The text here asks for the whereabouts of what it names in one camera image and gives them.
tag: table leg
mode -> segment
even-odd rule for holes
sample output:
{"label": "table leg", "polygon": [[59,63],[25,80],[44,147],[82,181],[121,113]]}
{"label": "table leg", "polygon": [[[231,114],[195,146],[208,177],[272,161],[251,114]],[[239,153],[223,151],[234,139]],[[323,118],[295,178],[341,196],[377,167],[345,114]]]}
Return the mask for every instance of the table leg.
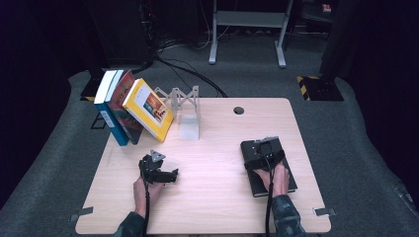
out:
{"label": "table leg", "polygon": [[216,48],[217,48],[217,39],[216,39],[216,0],[213,0],[213,10],[212,10],[212,44],[210,46],[209,64],[215,64]]}
{"label": "table leg", "polygon": [[287,11],[285,12],[284,17],[283,17],[283,26],[281,27],[280,37],[278,38],[278,40],[275,41],[275,48],[277,50],[278,64],[280,65],[280,68],[287,67],[286,59],[284,57],[283,44],[284,44],[284,36],[286,35],[287,25],[290,18],[292,6],[293,6],[293,0],[290,0],[287,6]]}

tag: table hole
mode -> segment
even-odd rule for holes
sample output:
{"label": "table hole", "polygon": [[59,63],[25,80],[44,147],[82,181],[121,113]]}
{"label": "table hole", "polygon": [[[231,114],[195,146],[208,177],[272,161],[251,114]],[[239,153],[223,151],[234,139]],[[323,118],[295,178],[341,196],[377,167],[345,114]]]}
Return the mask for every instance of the table hole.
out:
{"label": "table hole", "polygon": [[243,108],[241,108],[241,107],[236,107],[236,108],[234,108],[234,113],[235,114],[237,114],[237,115],[243,115],[243,113],[244,113],[244,109]]}

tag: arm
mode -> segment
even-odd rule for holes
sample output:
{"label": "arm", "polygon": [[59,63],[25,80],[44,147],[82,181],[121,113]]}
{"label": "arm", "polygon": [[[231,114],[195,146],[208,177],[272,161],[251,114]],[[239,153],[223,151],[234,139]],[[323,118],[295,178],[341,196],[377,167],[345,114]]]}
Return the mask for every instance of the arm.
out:
{"label": "arm", "polygon": [[[150,206],[153,206],[158,199],[164,184],[154,183],[148,184],[148,192],[150,194]],[[144,227],[144,217],[146,212],[145,187],[141,178],[133,183],[133,198],[135,202],[135,211],[129,213],[126,219],[120,224],[115,237],[139,237]]]}
{"label": "arm", "polygon": [[277,236],[306,236],[300,223],[299,213],[289,196],[273,197],[272,212]]}
{"label": "arm", "polygon": [[[261,177],[265,188],[268,190],[270,185],[270,175],[263,170],[255,170]],[[274,189],[272,192],[272,212],[274,214],[277,236],[306,236],[305,230],[300,224],[300,216],[293,202],[288,196],[289,171],[281,162],[275,167]]]}

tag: black cable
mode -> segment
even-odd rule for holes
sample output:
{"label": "black cable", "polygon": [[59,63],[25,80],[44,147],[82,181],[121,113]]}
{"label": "black cable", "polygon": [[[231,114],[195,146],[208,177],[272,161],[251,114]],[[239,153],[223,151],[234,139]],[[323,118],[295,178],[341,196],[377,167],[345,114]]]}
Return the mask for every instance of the black cable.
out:
{"label": "black cable", "polygon": [[150,216],[150,192],[148,191],[148,183],[144,179],[144,172],[143,172],[143,165],[141,165],[140,169],[140,177],[142,178],[142,182],[144,183],[145,189],[145,217],[144,217],[144,228],[142,229],[142,236],[145,237],[147,234],[147,227],[148,227],[148,219]]}
{"label": "black cable", "polygon": [[[196,73],[199,73],[198,71],[197,71],[197,69],[195,68],[195,67],[193,67],[189,62],[186,62],[186,61],[182,61],[182,60],[178,60],[178,59],[171,59],[171,58],[161,58],[162,60],[172,60],[172,61],[177,61],[177,62],[182,62],[182,63],[185,63],[185,64],[187,64],[188,66],[190,66]],[[186,83],[185,82],[185,80],[181,77],[181,75],[179,75],[179,73],[172,67],[172,66],[169,66],[175,73],[176,73],[176,75],[182,80],[182,82],[183,83],[185,83],[185,85],[190,89],[190,90],[192,90],[192,88],[191,88],[191,86],[190,85],[188,85],[188,83]]]}
{"label": "black cable", "polygon": [[166,64],[166,65],[168,65],[168,66],[171,66],[171,67],[174,67],[174,68],[177,68],[177,69],[180,69],[180,70],[183,70],[183,71],[185,71],[185,72],[188,72],[188,73],[190,73],[190,74],[192,74],[192,75],[194,75],[194,76],[197,76],[197,77],[199,77],[199,78],[201,78],[203,81],[205,81],[205,82],[207,82],[209,85],[211,85],[212,87],[214,87],[220,94],[221,94],[221,96],[223,97],[223,98],[227,98],[227,95],[221,90],[221,88],[219,88],[215,83],[213,83],[209,78],[207,78],[207,77],[205,77],[205,76],[203,76],[203,75],[201,75],[200,73],[198,73],[198,72],[195,72],[195,71],[192,71],[192,70],[190,70],[190,69],[187,69],[187,68],[185,68],[185,67],[181,67],[181,66],[177,66],[177,65],[174,65],[174,64],[172,64],[172,63],[170,63],[170,62],[167,62],[167,61],[165,61],[165,60],[163,60],[163,59],[161,59],[158,55],[155,55],[154,56],[155,57],[155,59],[156,60],[158,60],[158,61],[160,61],[160,62],[162,62],[162,63],[164,63],[164,64]]}
{"label": "black cable", "polygon": [[268,165],[269,170],[269,190],[268,190],[268,203],[266,205],[266,216],[265,216],[265,235],[266,237],[270,237],[270,228],[269,228],[269,220],[271,216],[271,206],[272,206],[272,193],[274,192],[274,176],[275,176],[275,169],[272,170],[271,165],[269,164],[269,160],[267,155],[262,151],[261,153],[266,160],[266,164]]}

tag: yellow book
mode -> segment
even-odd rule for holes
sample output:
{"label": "yellow book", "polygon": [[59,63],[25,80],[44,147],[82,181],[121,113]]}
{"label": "yellow book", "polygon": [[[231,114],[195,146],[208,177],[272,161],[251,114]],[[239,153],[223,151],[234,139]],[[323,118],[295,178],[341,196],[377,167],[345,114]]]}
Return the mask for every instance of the yellow book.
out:
{"label": "yellow book", "polygon": [[164,141],[173,121],[173,113],[144,79],[134,81],[123,106],[158,141]]}

